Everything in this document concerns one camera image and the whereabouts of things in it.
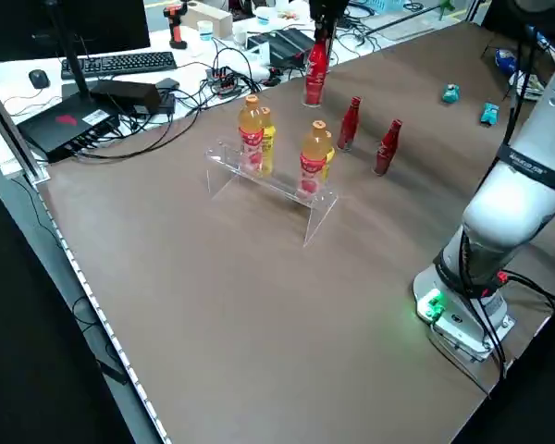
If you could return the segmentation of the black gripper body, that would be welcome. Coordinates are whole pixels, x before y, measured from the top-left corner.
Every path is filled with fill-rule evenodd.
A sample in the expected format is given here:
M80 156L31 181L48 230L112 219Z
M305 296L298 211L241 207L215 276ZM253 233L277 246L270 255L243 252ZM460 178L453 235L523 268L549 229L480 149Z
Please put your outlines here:
M331 22L340 19L349 0L310 0L310 17L315 22Z

